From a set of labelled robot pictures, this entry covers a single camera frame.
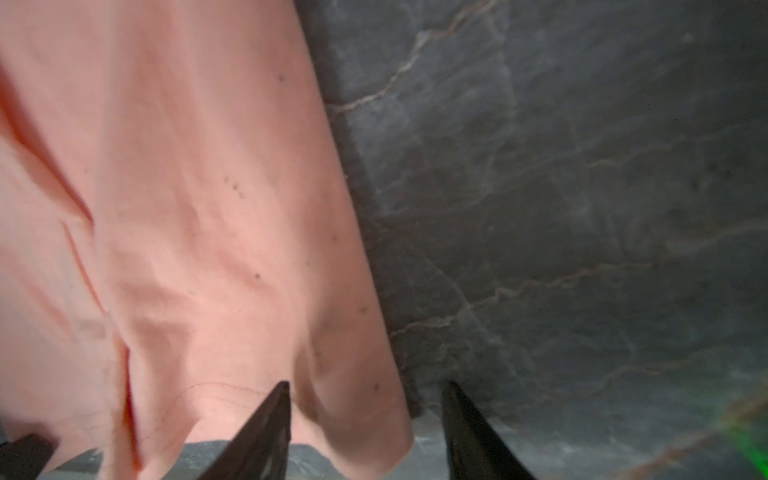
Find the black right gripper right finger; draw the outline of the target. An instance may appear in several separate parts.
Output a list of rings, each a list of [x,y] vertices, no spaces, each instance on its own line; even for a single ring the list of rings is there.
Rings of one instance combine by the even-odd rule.
[[[451,480],[535,480],[454,381],[442,391],[442,427]]]

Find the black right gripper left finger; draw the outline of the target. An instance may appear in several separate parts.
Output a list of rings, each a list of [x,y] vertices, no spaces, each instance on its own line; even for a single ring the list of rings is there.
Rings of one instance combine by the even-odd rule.
[[[280,381],[200,480],[285,480],[291,441],[290,383]]]

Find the peach printed t-shirt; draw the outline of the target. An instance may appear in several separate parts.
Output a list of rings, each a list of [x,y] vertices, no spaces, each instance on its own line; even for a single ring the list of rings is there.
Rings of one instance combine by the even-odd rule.
[[[279,381],[350,479],[413,444],[290,1],[1,5],[1,425],[159,479]]]

